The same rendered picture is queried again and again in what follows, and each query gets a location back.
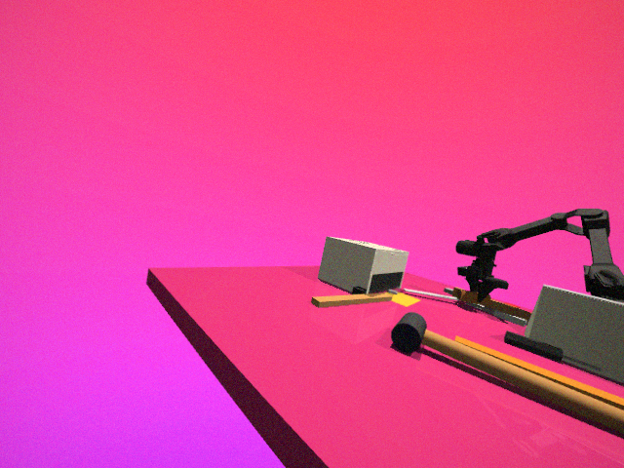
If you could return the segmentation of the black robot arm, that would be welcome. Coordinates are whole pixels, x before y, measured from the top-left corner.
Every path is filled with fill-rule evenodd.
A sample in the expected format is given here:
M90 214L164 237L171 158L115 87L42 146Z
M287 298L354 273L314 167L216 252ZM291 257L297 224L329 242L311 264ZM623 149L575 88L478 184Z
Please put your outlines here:
M581 216L582 227L568 223L567 219ZM624 303L624 275L613 263L609 236L609 212L602 209L576 209L568 213L556 213L514 228L498 228L477 236L477 241L460 240L455 252L484 260L495 261L497 252L513 247L521 240L554 230L565 230L578 236L586 236L590 241L593 264L584 266L586 293L597 297ZM487 238L487 243L484 238ZM482 266L462 266L457 268L457 276L482 278Z

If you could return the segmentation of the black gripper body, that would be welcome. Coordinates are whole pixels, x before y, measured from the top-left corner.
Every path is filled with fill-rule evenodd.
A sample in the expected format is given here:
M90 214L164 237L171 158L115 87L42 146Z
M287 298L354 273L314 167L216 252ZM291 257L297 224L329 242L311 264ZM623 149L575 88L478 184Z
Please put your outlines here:
M490 287L503 289L503 290L508 290L509 284L507 281L494 278L494 275L491 275L493 266L497 267L497 264L495 264L495 261L476 258L476 260L473 260L473 263L475 263L475 266L478 266L479 264L482 266L482 271L483 271L482 278L477 277L478 275L477 274L477 275L467 276L466 277L467 279L476 280L476 281L481 280L482 281L481 284L484 284Z

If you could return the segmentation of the black-handled metal rod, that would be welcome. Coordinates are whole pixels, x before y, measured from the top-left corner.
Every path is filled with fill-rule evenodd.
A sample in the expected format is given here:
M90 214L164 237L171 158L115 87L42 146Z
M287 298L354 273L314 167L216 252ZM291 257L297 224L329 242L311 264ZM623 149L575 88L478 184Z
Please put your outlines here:
M517 347L523 348L525 350L529 350L531 352L537 353L538 355L544 356L546 358L551 358L558 362L560 362L562 358L565 358L572 362L579 363L583 366L593 368L598 371L601 370L601 368L598 368L597 366L591 366L582 361L575 360L566 355L563 355L563 350L561 350L560 348L551 346L550 344L547 344L541 341L539 342L539 341L533 340L529 337L517 334L515 332L506 331L505 336L504 336L504 341L510 344L513 344Z

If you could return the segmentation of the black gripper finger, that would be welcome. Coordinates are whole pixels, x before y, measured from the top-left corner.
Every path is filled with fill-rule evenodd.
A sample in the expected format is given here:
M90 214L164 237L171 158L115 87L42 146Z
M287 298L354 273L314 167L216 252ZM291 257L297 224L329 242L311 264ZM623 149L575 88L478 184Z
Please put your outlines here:
M470 291L477 293L478 292L478 288L479 288L477 286L477 283L481 283L481 281L470 280L470 279L467 279L467 278L464 278L464 279L469 283Z
M481 283L477 283L478 288L478 296L477 302L482 302L492 291L494 291L495 287L490 287Z

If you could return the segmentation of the orange rod with dark cylindrical end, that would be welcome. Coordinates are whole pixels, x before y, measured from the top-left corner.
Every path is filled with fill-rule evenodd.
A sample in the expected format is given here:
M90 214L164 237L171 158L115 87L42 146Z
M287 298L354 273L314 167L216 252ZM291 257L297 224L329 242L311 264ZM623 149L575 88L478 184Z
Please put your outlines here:
M393 344L404 353L416 352L421 343L454 360L487 372L502 381L542 397L565 409L582 414L608 428L624 434L624 410L559 385L547 378L522 370L494 357L465 346L450 338L427 330L425 319L416 312L407 312L391 330ZM423 341L422 341L423 340Z

